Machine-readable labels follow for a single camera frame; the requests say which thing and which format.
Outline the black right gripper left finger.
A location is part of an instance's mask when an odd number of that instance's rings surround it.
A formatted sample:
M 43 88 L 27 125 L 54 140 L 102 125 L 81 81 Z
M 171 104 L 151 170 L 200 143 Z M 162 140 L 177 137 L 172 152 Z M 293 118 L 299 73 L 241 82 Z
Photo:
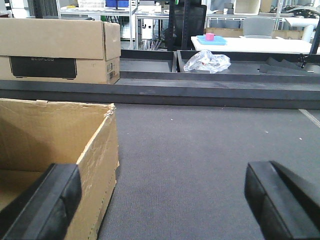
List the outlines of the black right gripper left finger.
M 52 163 L 0 211 L 0 238 L 63 240 L 81 198 L 78 165 Z

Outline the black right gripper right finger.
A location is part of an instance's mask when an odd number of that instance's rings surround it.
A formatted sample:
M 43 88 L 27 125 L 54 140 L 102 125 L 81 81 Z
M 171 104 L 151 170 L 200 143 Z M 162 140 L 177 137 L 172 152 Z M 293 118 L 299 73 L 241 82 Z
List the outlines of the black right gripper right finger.
M 284 165 L 249 162 L 244 196 L 264 239 L 320 238 L 320 188 Z

